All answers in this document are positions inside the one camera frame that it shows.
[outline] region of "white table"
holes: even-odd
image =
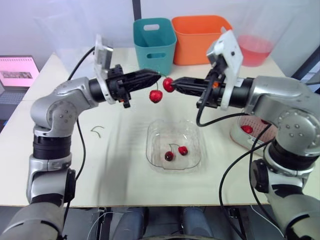
[[[124,72],[138,70],[134,48],[117,48],[112,63],[121,64]],[[210,66],[173,66],[169,75],[176,79],[183,76],[204,78]],[[268,58],[260,67],[242,67],[240,77],[257,75],[283,76],[283,73]],[[33,126],[30,108],[33,102],[53,91],[68,77],[56,55],[52,55],[39,77],[17,107],[0,134],[0,205],[27,205],[26,184],[29,155],[32,153]],[[80,125],[84,136],[87,158],[84,170],[77,181],[72,207],[102,206],[165,206],[165,205],[218,205],[218,188],[226,168],[246,150],[234,143],[229,131],[235,118],[227,119],[200,128],[205,139],[207,159],[195,172],[159,173],[146,159],[148,125],[157,119],[195,122],[197,97],[178,92],[163,91],[158,104],[149,101],[149,92],[154,86],[133,92],[131,108],[122,104],[101,103],[99,107],[83,112]],[[228,111],[206,109],[202,121],[209,121],[239,109]],[[99,129],[101,138],[90,130]],[[72,135],[71,168],[79,170],[82,162],[82,145],[78,130]],[[223,199],[230,205],[254,204],[248,181],[248,157],[240,161],[229,173],[223,188]],[[320,198],[320,165],[310,175],[304,193]],[[262,203],[267,200],[258,193]]]

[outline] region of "laptop screen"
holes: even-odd
[[[38,75],[32,56],[0,56],[0,81],[4,87],[30,87]]]

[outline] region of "teal plastic bin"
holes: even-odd
[[[177,37],[169,19],[136,20],[133,39],[140,69],[152,69],[163,75],[170,73]]]

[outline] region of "orange plastic bin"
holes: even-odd
[[[176,65],[208,64],[206,52],[220,35],[232,29],[221,16],[177,16],[172,19],[177,37],[173,63]]]

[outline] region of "laptop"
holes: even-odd
[[[30,55],[0,55],[0,120],[8,120],[39,75]]]
[[[27,90],[27,87],[5,87],[0,81],[0,120],[11,117]]]

